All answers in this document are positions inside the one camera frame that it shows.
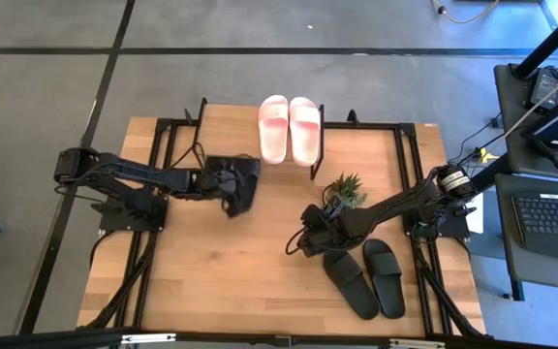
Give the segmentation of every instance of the white cable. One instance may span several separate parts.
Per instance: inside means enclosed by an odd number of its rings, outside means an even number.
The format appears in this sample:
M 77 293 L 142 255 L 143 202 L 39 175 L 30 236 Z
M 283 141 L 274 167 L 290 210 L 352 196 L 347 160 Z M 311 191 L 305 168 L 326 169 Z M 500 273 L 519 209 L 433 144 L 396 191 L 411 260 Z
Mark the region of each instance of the white cable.
M 550 91 L 550 93 L 548 93 L 547 95 L 545 95 L 545 97 L 543 97 L 542 99 L 540 99 L 539 102 L 537 102 L 537 104 L 535 106 L 533 106 L 531 109 L 529 109 L 527 112 L 524 113 L 524 115 L 522 115 L 522 117 L 520 117 L 520 119 L 518 119 L 518 121 L 516 121 L 512 127 L 510 127 L 510 129 L 508 130 L 508 132 L 506 132 L 503 137 L 501 137 L 501 139 L 499 139 L 498 142 L 496 142 L 494 145 L 492 145 L 492 147 L 490 148 L 491 150 L 494 150 L 499 144 L 501 144 L 502 141 L 505 140 L 505 138 L 507 138 L 517 127 L 518 125 L 520 125 L 520 123 L 522 121 L 524 121 L 525 118 L 529 117 L 529 115 L 531 115 L 531 113 L 537 109 L 543 102 L 545 102 L 546 100 L 548 100 L 548 98 L 550 98 L 550 96 L 552 96 L 553 94 L 557 93 L 558 91 L 558 85 L 552 90 Z M 485 151 L 483 156 L 480 159 L 481 160 L 485 157 L 485 155 L 488 153 L 488 151 Z
M 432 1 L 432 4 L 434 4 L 434 7 L 436 7 L 436 10 L 437 10 L 437 11 L 438 11 L 440 8 L 443 7 L 443 6 L 441 6 L 441 4 L 438 3 L 437 0 L 431 0 L 431 1 Z M 475 20 L 475 19 L 478 19 L 478 18 L 481 18 L 482 16 L 487 15 L 487 13 L 489 13 L 492 9 L 494 9 L 494 7 L 499 3 L 499 1 L 500 1 L 500 0 L 494 0 L 494 2 L 493 2 L 490 6 L 488 6 L 488 8 L 485 9 L 482 13 L 480 13 L 480 14 L 477 15 L 477 16 L 474 16 L 474 17 L 471 18 L 471 19 L 467 19 L 467 20 L 457 20 L 457 19 L 453 18 L 452 16 L 450 16 L 450 15 L 447 13 L 447 10 L 443 10 L 443 15 L 445 15 L 445 17 L 447 17 L 447 18 L 448 18 L 450 21 L 452 21 L 453 23 L 456 23 L 456 24 L 466 24 L 466 23 L 472 22 L 472 21 Z

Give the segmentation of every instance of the slide sandal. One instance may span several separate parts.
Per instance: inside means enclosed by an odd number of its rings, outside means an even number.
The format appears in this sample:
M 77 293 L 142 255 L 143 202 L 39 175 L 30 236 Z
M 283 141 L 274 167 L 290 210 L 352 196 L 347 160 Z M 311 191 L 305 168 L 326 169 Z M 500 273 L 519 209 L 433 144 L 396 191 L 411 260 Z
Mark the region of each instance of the slide sandal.
M 286 158 L 288 147 L 288 100 L 274 95 L 266 98 L 258 111 L 262 158 L 268 164 L 279 164 Z
M 292 157 L 299 166 L 311 166 L 320 152 L 320 112 L 304 97 L 290 102 L 290 134 Z
M 400 281 L 402 271 L 393 251 L 383 241 L 371 238 L 363 244 L 363 259 L 383 314 L 389 319 L 404 316 L 406 306 Z
M 364 320 L 371 320 L 378 315 L 378 301 L 367 286 L 363 270 L 348 252 L 326 252 L 324 266 L 326 275 L 337 286 L 356 315 Z

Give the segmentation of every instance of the gray carpet floor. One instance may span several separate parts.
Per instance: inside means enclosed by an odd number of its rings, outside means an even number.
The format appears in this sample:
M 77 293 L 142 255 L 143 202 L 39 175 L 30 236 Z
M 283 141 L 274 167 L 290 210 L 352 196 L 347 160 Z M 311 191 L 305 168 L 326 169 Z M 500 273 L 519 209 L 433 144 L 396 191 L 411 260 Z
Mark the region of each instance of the gray carpet floor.
M 0 0 L 0 46 L 110 47 L 123 0 Z M 485 4 L 448 1 L 458 17 Z M 458 26 L 428 1 L 138 1 L 124 47 L 534 48 L 550 33 L 542 9 L 501 3 Z M 181 117 L 202 97 L 257 105 L 281 93 L 326 105 L 329 120 L 355 109 L 361 120 L 433 122 L 448 157 L 499 111 L 497 64 L 521 57 L 191 55 L 120 56 L 93 146 L 118 152 L 132 116 Z M 51 176 L 58 151 L 78 144 L 107 58 L 0 55 L 0 334 L 14 330 L 58 196 Z M 558 66 L 558 58 L 548 63 Z M 467 144 L 499 131 L 487 129 Z M 99 216 L 73 208 L 37 331 L 75 326 Z M 505 262 L 474 257 L 487 331 L 498 338 L 558 345 L 558 289 L 525 287 L 526 302 L 500 298 Z M 244 345 L 190 344 L 182 347 Z

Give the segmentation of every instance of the wooden tabletop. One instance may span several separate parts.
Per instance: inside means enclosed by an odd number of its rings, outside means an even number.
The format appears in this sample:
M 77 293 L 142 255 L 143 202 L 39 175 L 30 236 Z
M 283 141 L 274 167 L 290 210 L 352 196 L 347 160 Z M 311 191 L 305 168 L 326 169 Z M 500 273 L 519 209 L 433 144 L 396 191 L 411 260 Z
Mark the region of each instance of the wooden tabletop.
M 208 155 L 246 153 L 261 157 L 256 107 L 207 105 L 200 142 Z M 147 163 L 156 118 L 132 118 L 121 156 Z M 193 127 L 179 127 L 173 159 L 190 146 Z M 446 163 L 439 129 L 418 124 L 418 145 L 425 175 Z M 158 164 L 165 153 L 161 149 Z M 379 315 L 365 321 L 348 307 L 326 277 L 322 256 L 287 256 L 288 239 L 300 228 L 300 214 L 319 205 L 323 189 L 345 174 L 358 174 L 368 194 L 365 206 L 402 190 L 394 137 L 390 131 L 325 130 L 325 159 L 314 181 L 309 168 L 291 160 L 262 165 L 251 210 L 230 219 L 219 201 L 170 199 L 165 229 L 158 237 L 142 327 L 197 333 L 289 333 L 423 336 L 410 241 L 400 218 L 379 225 L 372 238 L 384 240 L 402 269 L 406 314 L 396 320 Z M 411 162 L 409 173 L 413 174 Z M 196 167 L 187 156 L 178 167 Z M 96 251 L 78 324 L 93 320 L 122 281 L 131 234 L 105 239 Z M 446 290 L 471 324 L 484 332 L 480 304 L 466 251 L 441 238 L 438 250 Z M 361 249 L 351 254 L 363 269 Z M 429 290 L 435 330 L 440 318 Z M 136 290 L 126 324 L 131 323 Z

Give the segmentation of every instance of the green leaves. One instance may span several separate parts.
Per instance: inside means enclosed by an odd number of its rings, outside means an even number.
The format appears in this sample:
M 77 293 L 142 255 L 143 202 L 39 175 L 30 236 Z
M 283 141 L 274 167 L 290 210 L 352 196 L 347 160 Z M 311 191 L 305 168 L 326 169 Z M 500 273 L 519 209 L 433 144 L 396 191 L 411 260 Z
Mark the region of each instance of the green leaves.
M 359 195 L 360 178 L 358 174 L 344 176 L 342 173 L 339 179 L 330 184 L 325 200 L 329 200 L 333 195 L 337 196 L 344 205 L 350 208 L 361 206 L 367 199 L 367 194 Z

